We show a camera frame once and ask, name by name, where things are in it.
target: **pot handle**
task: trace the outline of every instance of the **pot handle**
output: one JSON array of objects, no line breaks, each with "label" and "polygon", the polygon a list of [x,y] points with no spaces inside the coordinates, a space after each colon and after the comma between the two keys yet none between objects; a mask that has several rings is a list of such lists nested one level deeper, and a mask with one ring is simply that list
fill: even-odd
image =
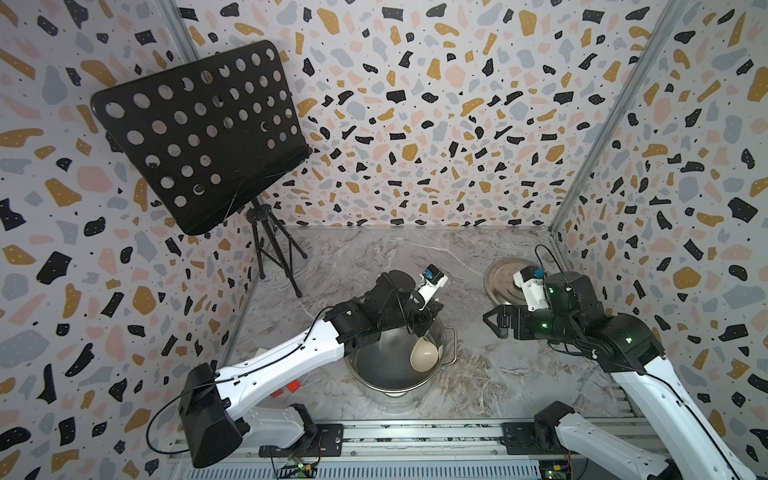
[{"label": "pot handle", "polygon": [[458,336],[456,335],[456,329],[452,326],[447,326],[445,328],[446,330],[453,330],[453,360],[446,363],[441,363],[440,366],[451,366],[454,363],[456,363],[456,359],[458,358]]}]

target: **tripod leg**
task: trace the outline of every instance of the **tripod leg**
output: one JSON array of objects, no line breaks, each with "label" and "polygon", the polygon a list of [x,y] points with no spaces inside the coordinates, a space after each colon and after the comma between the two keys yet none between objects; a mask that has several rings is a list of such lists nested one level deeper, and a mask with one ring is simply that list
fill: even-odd
[{"label": "tripod leg", "polygon": [[288,237],[288,241],[290,242],[290,244],[293,245],[296,248],[296,250],[299,251],[299,253],[301,253],[301,257],[306,258],[306,253],[304,253],[304,250],[301,250],[301,247],[299,247],[299,244],[296,243],[293,237],[290,236],[290,233],[288,233],[288,230],[286,230],[286,228],[283,227],[283,224],[277,220],[277,218],[274,216],[272,212],[270,212],[270,218],[275,223],[275,225],[277,225],[277,228],[279,228],[280,231],[283,232],[283,235]]},{"label": "tripod leg", "polygon": [[277,243],[277,238],[275,238],[275,233],[272,231],[272,227],[270,226],[270,221],[262,220],[261,224],[264,226],[264,230],[266,231],[266,237],[270,239],[272,248],[275,250],[275,254],[277,255],[277,259],[280,261],[280,265],[283,267],[283,271],[286,273],[288,280],[290,280],[290,284],[293,285],[293,290],[296,291],[296,296],[301,298],[302,296],[301,290],[299,290],[299,286],[296,285],[296,281],[293,279],[293,272],[291,272],[290,269],[288,268],[286,257],[283,255],[283,251],[280,249],[280,245]]},{"label": "tripod leg", "polygon": [[251,225],[253,228],[253,241],[256,244],[256,260],[259,262],[259,278],[264,280],[264,262],[261,260],[261,239],[259,238],[259,230],[255,224]]}]

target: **stainless steel pot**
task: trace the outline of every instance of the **stainless steel pot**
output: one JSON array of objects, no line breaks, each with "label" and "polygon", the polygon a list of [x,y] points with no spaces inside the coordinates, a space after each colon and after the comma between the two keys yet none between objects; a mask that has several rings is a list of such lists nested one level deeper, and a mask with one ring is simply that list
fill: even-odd
[{"label": "stainless steel pot", "polygon": [[[443,361],[447,346],[446,330],[453,332],[450,361]],[[455,328],[443,326],[440,319],[435,319],[426,337],[439,351],[437,364],[426,372],[417,372],[411,367],[411,351],[419,338],[408,333],[405,327],[383,332],[377,343],[345,357],[346,365],[360,381],[363,393],[384,411],[400,413],[419,406],[421,398],[432,386],[432,377],[442,367],[456,362],[458,342]]]}]

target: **metal corner post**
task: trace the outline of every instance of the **metal corner post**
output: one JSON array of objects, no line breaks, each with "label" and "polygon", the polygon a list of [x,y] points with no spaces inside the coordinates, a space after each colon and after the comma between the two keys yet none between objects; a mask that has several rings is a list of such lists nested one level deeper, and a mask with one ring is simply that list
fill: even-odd
[{"label": "metal corner post", "polygon": [[603,154],[608,142],[614,135],[614,132],[621,124],[625,114],[629,110],[629,107],[634,101],[635,96],[640,91],[641,86],[645,82],[650,68],[656,63],[656,59],[659,54],[664,50],[664,46],[667,40],[672,35],[672,32],[683,16],[685,9],[690,6],[690,2],[686,0],[669,0],[664,10],[656,22],[656,27],[650,36],[650,40],[645,45],[645,50],[640,56],[640,60],[637,62],[634,70],[630,74],[627,85],[621,90],[619,98],[616,100],[616,104],[608,113],[602,130],[595,138],[592,148],[587,153],[587,157],[584,163],[576,173],[571,187],[568,188],[568,192],[565,194],[565,198],[560,204],[557,213],[555,213],[552,222],[550,223],[549,230],[553,234],[556,233],[563,226],[565,219],[568,217],[568,212],[576,202],[578,198],[579,190],[586,184],[589,179],[589,174],[598,165],[600,157]]},{"label": "metal corner post", "polygon": [[200,60],[200,54],[192,42],[190,32],[184,25],[184,19],[181,17],[176,0],[154,0],[154,4],[157,6],[157,12],[160,13],[163,23],[168,27],[170,36],[179,48],[179,55],[184,59],[184,63]]}]

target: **black clamp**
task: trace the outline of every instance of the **black clamp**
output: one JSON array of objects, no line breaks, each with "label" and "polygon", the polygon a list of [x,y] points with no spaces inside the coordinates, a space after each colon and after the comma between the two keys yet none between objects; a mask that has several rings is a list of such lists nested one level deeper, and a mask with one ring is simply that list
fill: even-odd
[{"label": "black clamp", "polygon": [[[493,330],[493,333],[495,333],[498,338],[509,338],[511,320],[514,316],[517,316],[518,308],[519,307],[516,305],[497,305],[496,308],[490,312],[483,314],[482,321]],[[496,315],[495,325],[488,319],[493,315]]]}]

